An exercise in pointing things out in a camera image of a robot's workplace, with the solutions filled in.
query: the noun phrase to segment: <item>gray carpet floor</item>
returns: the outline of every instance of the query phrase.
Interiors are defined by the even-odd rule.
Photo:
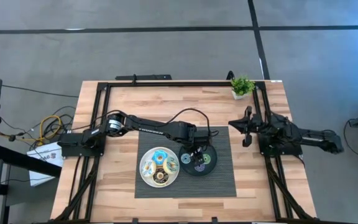
[[[356,0],[254,1],[260,26],[358,25]],[[161,26],[251,26],[246,0],[0,0],[0,29],[82,29]],[[358,117],[358,30],[261,31],[271,79],[283,80],[294,122],[333,129]],[[171,74],[176,80],[223,79],[227,71],[262,79],[254,33],[143,32],[0,34],[0,78],[6,85],[77,95],[83,80]],[[27,129],[76,99],[2,89],[0,115]],[[13,132],[8,126],[0,131]],[[358,128],[348,129],[358,151]],[[28,146],[0,138],[19,152]],[[306,173],[323,220],[358,222],[358,156],[304,147]],[[12,168],[11,178],[28,179]],[[57,181],[13,184],[9,222],[48,220]]]

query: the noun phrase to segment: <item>frosted donut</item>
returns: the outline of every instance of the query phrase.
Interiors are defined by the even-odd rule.
[[[157,166],[154,161],[146,161],[142,167],[142,175],[144,177],[151,177],[154,175]]]
[[[168,182],[169,175],[164,171],[163,168],[157,168],[153,175],[153,182],[156,185],[162,186]]]
[[[164,160],[168,157],[168,154],[164,150],[156,150],[153,155],[153,161],[157,166],[160,166],[164,163]]]
[[[168,156],[164,160],[164,163],[162,164],[162,167],[164,168],[164,171],[167,174],[174,174],[174,173],[178,172],[179,164],[175,160],[175,158]]]

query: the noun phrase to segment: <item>black metal frame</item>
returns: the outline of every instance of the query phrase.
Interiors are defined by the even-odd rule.
[[[229,73],[227,76],[227,79],[234,78],[234,75],[232,73]],[[100,97],[102,91],[105,91],[104,101],[103,101],[103,109],[101,114],[106,114],[108,111],[108,104],[110,99],[110,92],[111,88],[113,87],[133,87],[133,86],[231,86],[231,83],[229,80],[221,81],[221,82],[172,82],[172,81],[140,81],[137,82],[136,78],[134,78],[134,81],[132,82],[125,82],[125,83],[98,83],[94,106],[93,106],[93,112],[91,121],[94,121],[98,114],[98,107],[100,103]],[[262,98],[264,100],[264,107],[265,111],[267,112],[267,116],[270,114],[270,105],[269,100],[267,98],[267,92],[266,92],[266,86],[264,81],[257,81],[256,82],[257,89],[259,89],[262,92]],[[256,113],[262,114],[260,110],[260,104],[259,104],[259,97],[257,94],[257,90],[255,89],[253,92],[254,97],[254,103],[256,108]],[[95,126],[94,122],[91,122],[91,127],[93,128]],[[105,139],[102,139],[103,142],[101,142],[101,145],[104,145]],[[325,222],[320,221],[317,218],[313,218],[309,216],[296,202],[296,200],[292,197],[291,193],[287,190],[287,185],[285,181],[285,175],[284,175],[284,169],[282,166],[282,161],[280,155],[272,155],[276,159],[277,164],[277,171],[278,174],[274,171],[272,161],[270,160],[270,155],[263,154],[263,150],[260,150],[261,154],[264,156],[265,159],[265,165],[266,170],[268,174],[268,182],[270,187],[270,193],[272,196],[272,203],[273,203],[273,210],[276,222],[285,222],[285,223],[338,223],[338,222]],[[81,176],[80,176],[80,184],[78,186],[78,191],[73,197],[73,199],[70,201],[67,208],[63,211],[63,213],[56,218],[55,222],[57,223],[90,223],[91,219],[91,212],[93,207],[93,197],[94,192],[96,188],[96,177],[98,174],[98,166],[99,166],[99,160],[100,156],[94,157],[94,164],[89,172],[89,175],[86,176],[87,168],[89,165],[90,157],[85,157],[84,162],[82,165],[81,170]],[[89,186],[89,194],[88,194],[88,201],[86,204],[86,213],[84,219],[79,219],[79,212],[80,212],[80,206],[81,206],[81,198],[85,192],[85,190]],[[287,213],[286,218],[282,218],[280,214],[280,207],[278,204],[278,198],[277,198],[277,192],[276,188],[277,186],[280,191],[283,194],[284,202],[285,202],[285,211]],[[69,220],[70,213],[74,210],[73,219]],[[292,210],[298,215],[300,219],[294,219]],[[218,223],[218,219],[216,217],[212,218],[212,223]],[[250,222],[225,222],[225,223],[250,223]]]

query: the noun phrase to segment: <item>white pot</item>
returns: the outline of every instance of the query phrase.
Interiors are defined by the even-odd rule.
[[[246,96],[248,96],[248,93],[246,93],[246,94],[244,94],[244,95],[242,95],[242,96],[238,96],[238,95],[236,95],[236,93],[232,90],[231,91],[231,94],[233,94],[233,98],[235,99],[235,100],[240,100],[240,99],[243,99],[243,98],[245,98]]]

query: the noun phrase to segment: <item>paper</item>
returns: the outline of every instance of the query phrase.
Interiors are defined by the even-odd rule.
[[[56,166],[63,166],[63,157],[62,157],[62,148],[57,144],[57,142],[46,144],[44,146],[40,146],[34,150],[27,152],[28,156],[31,156],[36,159],[43,159],[43,161],[49,162],[51,164],[55,164]],[[40,174],[34,171],[29,171],[30,174],[30,185],[35,187],[46,181],[50,181],[55,177]]]

